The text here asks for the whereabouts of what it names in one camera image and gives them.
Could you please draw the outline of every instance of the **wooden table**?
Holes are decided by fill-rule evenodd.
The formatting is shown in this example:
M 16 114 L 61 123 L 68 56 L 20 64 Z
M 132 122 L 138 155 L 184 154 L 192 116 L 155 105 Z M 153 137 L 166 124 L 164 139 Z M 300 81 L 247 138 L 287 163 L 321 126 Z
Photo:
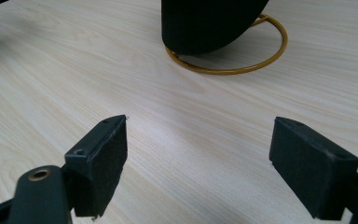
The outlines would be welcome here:
M 328 223 L 284 183 L 269 145 L 280 116 L 358 156 L 358 1 L 276 0 L 264 12 L 285 26 L 286 52 L 258 71 L 217 77 L 169 58 L 158 0 L 0 5 L 0 202 L 24 172 L 63 165 L 98 121 L 125 114 L 129 157 L 98 223 Z M 280 42 L 263 23 L 189 60 L 250 65 Z

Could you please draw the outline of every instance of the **black fabric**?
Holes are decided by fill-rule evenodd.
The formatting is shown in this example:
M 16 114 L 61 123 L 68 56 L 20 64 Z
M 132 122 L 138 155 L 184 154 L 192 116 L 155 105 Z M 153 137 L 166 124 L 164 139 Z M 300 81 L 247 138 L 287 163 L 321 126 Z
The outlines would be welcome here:
M 196 55 L 221 49 L 243 34 L 269 0 L 162 0 L 162 40 Z

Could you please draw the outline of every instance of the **tabletop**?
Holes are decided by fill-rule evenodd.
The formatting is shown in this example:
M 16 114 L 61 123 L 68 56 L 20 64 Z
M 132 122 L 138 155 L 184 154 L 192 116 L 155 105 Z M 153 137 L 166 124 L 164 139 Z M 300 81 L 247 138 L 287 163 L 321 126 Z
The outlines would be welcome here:
M 17 179 L 125 114 L 129 157 L 98 223 L 329 223 L 312 219 L 269 161 L 274 119 L 307 124 L 358 157 L 358 1 L 275 0 L 275 63 L 198 74 L 167 55 L 158 0 L 0 5 L 0 203 Z M 251 65 L 281 44 L 262 23 L 188 60 Z M 349 223 L 346 211 L 339 222 Z M 73 217 L 74 223 L 92 223 Z

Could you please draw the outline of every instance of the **loop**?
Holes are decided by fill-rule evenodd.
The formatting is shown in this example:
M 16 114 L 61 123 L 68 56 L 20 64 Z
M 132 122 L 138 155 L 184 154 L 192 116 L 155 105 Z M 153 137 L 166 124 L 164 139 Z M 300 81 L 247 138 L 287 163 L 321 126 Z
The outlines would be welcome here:
M 274 25 L 282 35 L 281 48 L 274 55 L 272 55 L 272 57 L 268 58 L 267 60 L 265 60 L 262 63 L 257 63 L 255 65 L 242 67 L 242 68 L 234 68 L 234 69 L 204 68 L 204 67 L 196 66 L 196 65 L 194 65 L 192 63 L 187 63 L 187 62 L 179 59 L 179 54 L 171 51 L 167 47 L 165 47 L 165 49 L 167 50 L 168 55 L 170 55 L 170 57 L 176 63 L 178 63 L 179 65 L 183 66 L 184 68 L 187 68 L 187 69 L 192 70 L 194 72 L 210 74 L 210 75 L 220 75 L 220 76 L 222 76 L 222 75 L 237 75 L 237 74 L 252 72 L 254 70 L 260 69 L 262 67 L 265 67 L 265 66 L 275 62 L 279 57 L 281 57 L 281 55 L 285 51 L 285 49 L 287 47 L 287 42 L 288 42 L 288 36 L 287 36 L 286 30 L 284 29 L 284 27 L 281 25 L 280 22 L 278 22 L 277 20 L 273 19 L 272 17 L 270 17 L 270 16 L 268 16 L 266 14 L 260 14 L 260 16 L 258 18 L 259 18 L 259 20 L 256 20 L 252 24 L 252 26 L 256 26 L 256 25 L 258 25 L 258 24 L 260 24 L 260 23 L 262 23 L 264 21 L 268 21 L 269 23 Z

